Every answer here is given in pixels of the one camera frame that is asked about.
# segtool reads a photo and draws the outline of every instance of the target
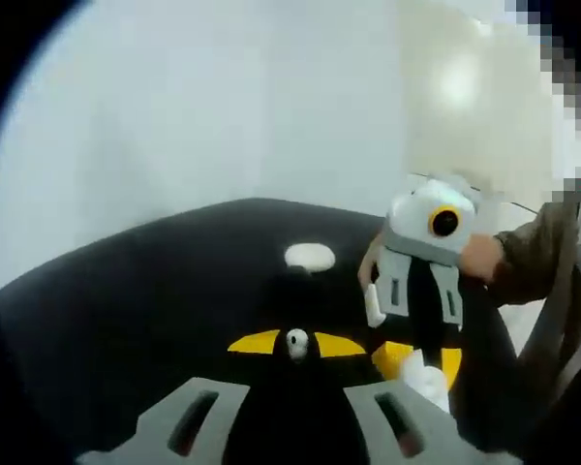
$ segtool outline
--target sleeve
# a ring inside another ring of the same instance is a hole
[[[565,203],[546,203],[532,222],[496,235],[502,244],[504,259],[497,266],[488,290],[499,306],[525,304],[549,295],[560,257],[564,224],[570,213]]]

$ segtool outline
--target robot eye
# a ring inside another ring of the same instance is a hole
[[[460,223],[458,212],[453,206],[437,208],[430,217],[428,228],[436,237],[448,237],[453,234]]]
[[[302,329],[293,329],[287,333],[289,356],[294,361],[301,361],[308,354],[308,334]]]

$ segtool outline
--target black pupil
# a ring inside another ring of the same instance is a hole
[[[441,237],[454,233],[456,228],[458,228],[458,217],[453,211],[442,211],[433,221],[433,231]]]

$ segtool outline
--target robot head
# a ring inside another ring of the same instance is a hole
[[[476,203],[464,189],[453,184],[430,179],[415,191],[394,198],[387,212],[390,234],[385,245],[395,250],[392,241],[412,241],[419,248],[428,245],[422,249],[425,251],[437,248],[459,254],[472,233]]]

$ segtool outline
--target orange eye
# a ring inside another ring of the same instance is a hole
[[[453,234],[460,224],[460,216],[456,208],[444,205],[437,208],[430,216],[428,229],[436,237],[448,237]]]

